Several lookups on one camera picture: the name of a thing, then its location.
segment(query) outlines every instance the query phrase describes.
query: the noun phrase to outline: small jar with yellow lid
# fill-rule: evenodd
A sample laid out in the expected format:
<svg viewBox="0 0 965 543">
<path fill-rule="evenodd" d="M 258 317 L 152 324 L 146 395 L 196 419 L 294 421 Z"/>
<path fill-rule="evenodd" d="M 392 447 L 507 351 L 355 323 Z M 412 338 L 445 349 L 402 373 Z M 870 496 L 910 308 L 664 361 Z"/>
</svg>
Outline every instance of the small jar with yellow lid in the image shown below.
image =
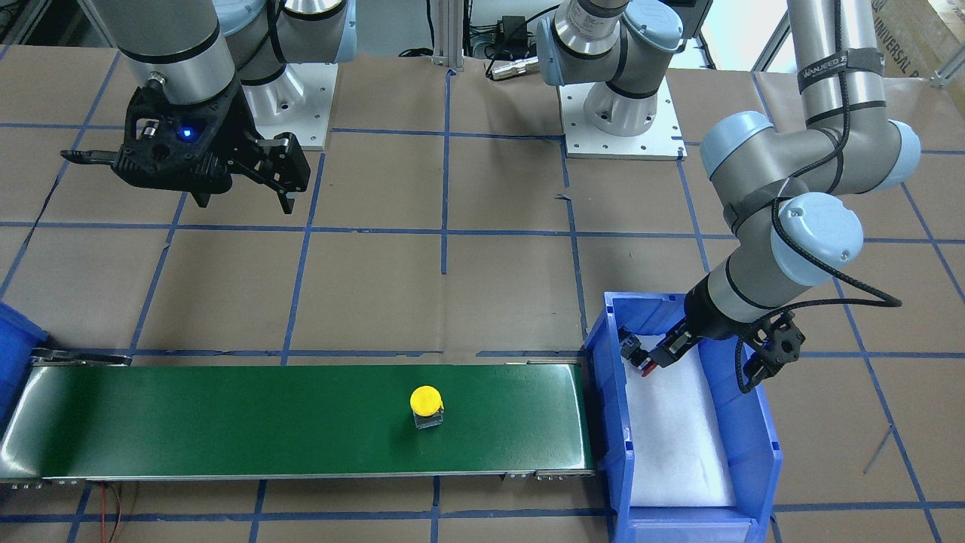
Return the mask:
<svg viewBox="0 0 965 543">
<path fill-rule="evenodd" d="M 409 396 L 409 407 L 416 421 L 416 428 L 422 430 L 442 424 L 442 394 L 434 386 L 420 386 Z"/>
</svg>

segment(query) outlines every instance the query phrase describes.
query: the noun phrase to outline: blue plastic bin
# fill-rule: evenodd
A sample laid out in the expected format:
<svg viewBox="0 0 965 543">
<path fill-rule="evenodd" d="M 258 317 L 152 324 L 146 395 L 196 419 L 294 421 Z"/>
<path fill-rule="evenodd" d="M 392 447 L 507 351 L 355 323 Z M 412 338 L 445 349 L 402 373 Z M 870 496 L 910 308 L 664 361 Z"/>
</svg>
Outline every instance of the blue plastic bin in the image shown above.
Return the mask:
<svg viewBox="0 0 965 543">
<path fill-rule="evenodd" d="M 0 303 L 0 428 L 6 427 L 23 386 L 30 351 L 46 338 L 45 331 Z"/>
<path fill-rule="evenodd" d="M 615 543 L 758 543 L 764 541 L 777 491 L 782 453 L 763 389 L 737 388 L 734 341 L 703 341 L 701 365 L 710 386 L 737 505 L 735 507 L 631 507 L 633 442 L 626 376 L 617 330 L 658 335 L 683 317 L 683 295 L 605 293 L 606 306 L 587 339 L 596 391 L 602 402 L 605 451 L 598 460 L 617 515 Z"/>
</svg>

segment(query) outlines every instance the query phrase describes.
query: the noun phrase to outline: light blue joint cap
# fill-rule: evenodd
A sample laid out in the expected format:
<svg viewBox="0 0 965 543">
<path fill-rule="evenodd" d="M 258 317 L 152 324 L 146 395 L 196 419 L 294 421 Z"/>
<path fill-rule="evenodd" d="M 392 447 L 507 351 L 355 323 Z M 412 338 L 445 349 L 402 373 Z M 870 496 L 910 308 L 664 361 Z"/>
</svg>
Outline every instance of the light blue joint cap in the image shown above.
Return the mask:
<svg viewBox="0 0 965 543">
<path fill-rule="evenodd" d="M 221 33 L 230 36 L 255 20 L 266 0 L 213 0 Z"/>
<path fill-rule="evenodd" d="M 559 51 L 556 49 L 556 42 L 553 41 L 553 17 L 545 17 L 537 25 L 537 54 L 539 58 L 539 73 L 542 74 L 543 81 L 552 87 L 561 87 L 563 82 L 563 69 L 560 68 Z"/>
<path fill-rule="evenodd" d="M 342 41 L 335 53 L 335 62 L 351 62 L 358 51 L 358 33 L 355 30 L 355 0 L 345 0 L 345 28 L 342 31 Z"/>
<path fill-rule="evenodd" d="M 780 220 L 792 240 L 835 270 L 857 258 L 865 244 L 858 216 L 837 197 L 824 192 L 808 192 L 787 200 L 781 206 Z M 831 278 L 784 243 L 773 228 L 771 251 L 781 271 L 799 285 L 813 287 Z"/>
<path fill-rule="evenodd" d="M 895 166 L 888 177 L 885 178 L 885 181 L 882 181 L 880 185 L 869 192 L 895 186 L 907 180 L 911 177 L 911 174 L 915 173 L 918 162 L 922 159 L 922 140 L 918 139 L 915 131 L 901 121 L 889 119 L 889 122 L 895 125 L 898 133 L 901 134 L 901 150 L 898 151 L 898 160 L 896 160 Z"/>
<path fill-rule="evenodd" d="M 741 111 L 714 125 L 701 143 L 701 158 L 707 177 L 714 175 L 717 168 L 758 132 L 772 129 L 774 125 L 758 111 Z"/>
<path fill-rule="evenodd" d="M 680 47 L 683 22 L 673 8 L 658 0 L 631 0 L 623 12 L 627 30 L 668 53 Z"/>
</svg>

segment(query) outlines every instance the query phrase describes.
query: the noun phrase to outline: white foam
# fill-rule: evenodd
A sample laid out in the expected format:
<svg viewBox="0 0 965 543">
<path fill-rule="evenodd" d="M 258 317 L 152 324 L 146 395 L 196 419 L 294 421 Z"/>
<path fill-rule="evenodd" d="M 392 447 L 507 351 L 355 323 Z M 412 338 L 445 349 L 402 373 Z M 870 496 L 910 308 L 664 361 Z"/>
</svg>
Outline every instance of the white foam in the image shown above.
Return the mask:
<svg viewBox="0 0 965 543">
<path fill-rule="evenodd" d="M 662 336 L 639 338 L 650 349 Z M 646 378 L 625 360 L 623 366 L 636 456 L 630 505 L 734 505 L 727 454 L 697 348 Z"/>
</svg>

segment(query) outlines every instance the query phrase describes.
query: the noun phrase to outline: conveyor belt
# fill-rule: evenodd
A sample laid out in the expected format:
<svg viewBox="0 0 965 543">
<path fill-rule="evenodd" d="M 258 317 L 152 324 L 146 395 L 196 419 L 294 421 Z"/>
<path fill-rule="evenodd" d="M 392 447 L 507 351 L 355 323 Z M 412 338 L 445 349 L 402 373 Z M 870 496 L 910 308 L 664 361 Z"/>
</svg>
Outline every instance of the conveyor belt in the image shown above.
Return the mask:
<svg viewBox="0 0 965 543">
<path fill-rule="evenodd" d="M 417 430 L 408 399 L 442 393 Z M 587 472 L 572 364 L 36 367 L 0 479 Z"/>
</svg>

